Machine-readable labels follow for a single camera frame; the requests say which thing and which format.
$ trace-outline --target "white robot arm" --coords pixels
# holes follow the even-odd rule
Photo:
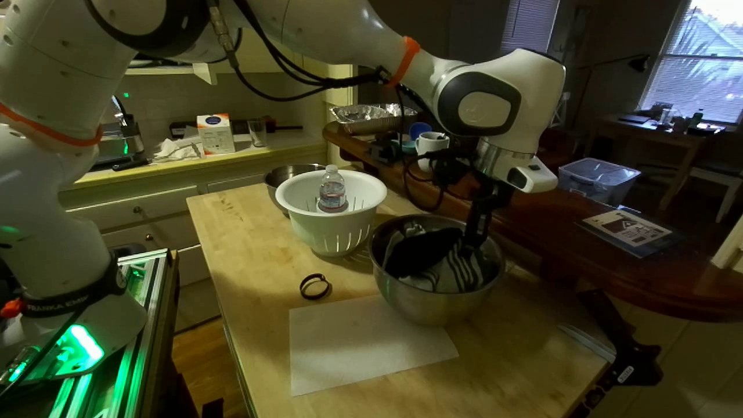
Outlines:
[[[222,59],[224,38],[249,25],[249,11],[288,49],[381,68],[443,131],[481,135],[475,168],[484,176],[519,191],[554,186],[534,154],[558,110],[565,68],[541,53],[475,64],[437,59],[390,31],[366,0],[13,0],[0,18],[0,258],[29,308],[2,329],[0,370],[69,320],[104,355],[142,329],[136,302],[116,284],[97,290],[116,282],[104,278],[111,256],[93,224],[64,215],[58,191],[93,164],[100,113],[136,51]]]

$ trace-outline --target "stainless steel bowl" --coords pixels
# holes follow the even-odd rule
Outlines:
[[[496,276],[504,268],[500,246],[487,236],[484,244],[478,249],[478,268],[484,278],[481,289],[464,293],[423,290],[418,285],[411,285],[409,282],[393,276],[383,265],[390,256],[390,249],[400,244],[400,230],[407,230],[411,226],[423,228],[426,233],[447,228],[464,230],[464,224],[440,215],[400,215],[395,221],[383,224],[370,242],[373,278],[383,300],[407,320],[430,328],[457,323],[475,313],[475,308],[487,300],[487,294],[496,285]]]
[[[266,193],[270,193],[272,203],[278,207],[278,203],[277,203],[277,188],[278,188],[286,178],[293,178],[293,176],[298,176],[298,175],[302,175],[302,172],[315,172],[315,170],[325,170],[325,164],[320,164],[320,162],[299,162],[299,164],[273,168],[272,172],[266,172],[266,175],[262,176],[262,183],[266,186]]]

